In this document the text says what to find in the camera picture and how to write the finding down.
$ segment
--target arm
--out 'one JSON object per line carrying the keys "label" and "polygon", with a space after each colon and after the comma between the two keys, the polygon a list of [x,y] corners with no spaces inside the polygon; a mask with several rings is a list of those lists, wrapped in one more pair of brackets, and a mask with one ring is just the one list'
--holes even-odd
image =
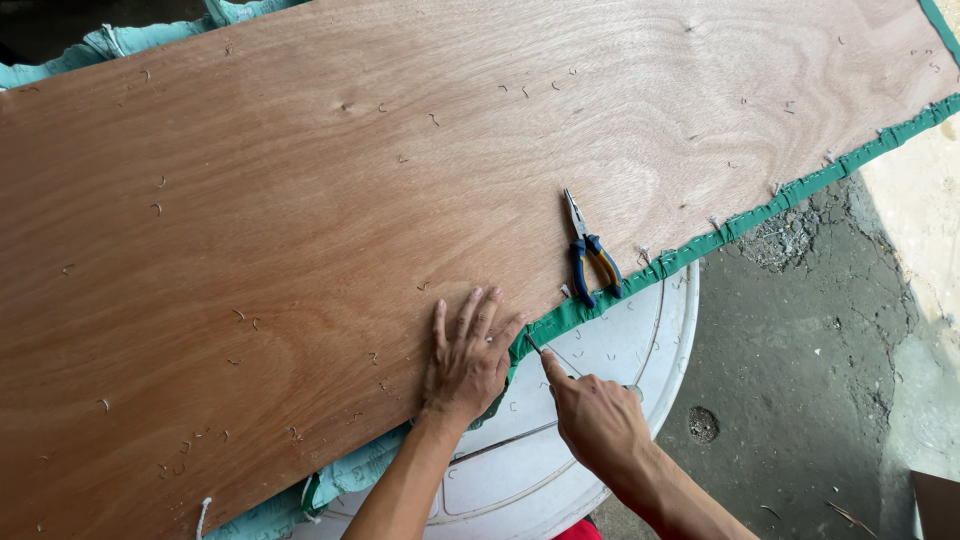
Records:
{"label": "arm", "polygon": [[660,538],[756,540],[650,440],[636,394],[594,375],[568,379],[550,351],[540,360],[574,457]]}
{"label": "arm", "polygon": [[450,340],[445,329],[446,303],[440,300],[434,308],[434,350],[423,380],[423,408],[343,540],[423,536],[427,513],[460,436],[503,391],[510,367],[507,348],[526,318],[522,313],[514,317],[487,343],[503,295],[500,287],[495,287],[479,307],[482,294],[480,287],[470,293]]}

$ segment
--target pliers handle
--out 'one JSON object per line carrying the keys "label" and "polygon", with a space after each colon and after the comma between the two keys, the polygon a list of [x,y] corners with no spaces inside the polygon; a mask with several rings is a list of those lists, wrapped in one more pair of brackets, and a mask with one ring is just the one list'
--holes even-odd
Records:
{"label": "pliers handle", "polygon": [[589,250],[604,270],[611,282],[611,293],[615,298],[623,298],[623,278],[620,277],[620,269],[616,267],[613,259],[607,254],[600,245],[600,236],[588,234],[586,241],[578,237],[570,242],[570,258],[573,262],[573,286],[577,289],[577,296],[587,305],[588,309],[593,309],[597,305],[593,291],[587,284],[587,250]]}

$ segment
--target hand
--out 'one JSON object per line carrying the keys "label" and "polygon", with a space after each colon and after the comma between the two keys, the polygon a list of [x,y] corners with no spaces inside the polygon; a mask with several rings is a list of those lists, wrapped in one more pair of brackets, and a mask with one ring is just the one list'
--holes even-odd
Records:
{"label": "hand", "polygon": [[423,380],[420,416],[438,415],[462,424],[465,430],[503,391],[510,367],[507,348],[513,344],[527,316],[520,313],[514,317],[488,343],[487,332],[500,307],[501,292],[500,287],[494,287],[487,301],[477,309],[483,289],[473,289],[460,310],[451,340],[446,338],[446,302],[440,300],[437,303],[434,308],[433,355]]}
{"label": "hand", "polygon": [[554,354],[540,355],[557,405],[557,429],[573,456],[611,485],[653,446],[640,399],[614,380],[569,379]]}

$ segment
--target wood grain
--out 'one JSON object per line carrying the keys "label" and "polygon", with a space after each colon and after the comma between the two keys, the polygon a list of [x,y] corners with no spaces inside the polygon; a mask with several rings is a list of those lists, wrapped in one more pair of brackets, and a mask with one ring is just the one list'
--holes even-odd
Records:
{"label": "wood grain", "polygon": [[332,0],[0,93],[0,536],[217,527],[416,412],[438,298],[557,305],[563,187],[627,275],[957,71],[911,0]]}

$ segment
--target forearm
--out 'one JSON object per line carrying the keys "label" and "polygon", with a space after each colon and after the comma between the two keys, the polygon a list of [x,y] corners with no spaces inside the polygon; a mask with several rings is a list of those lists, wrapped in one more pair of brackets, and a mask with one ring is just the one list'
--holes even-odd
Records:
{"label": "forearm", "polygon": [[602,480],[664,540],[756,540],[656,444],[611,476]]}
{"label": "forearm", "polygon": [[421,415],[343,539],[421,538],[430,506],[463,431],[455,422]]}

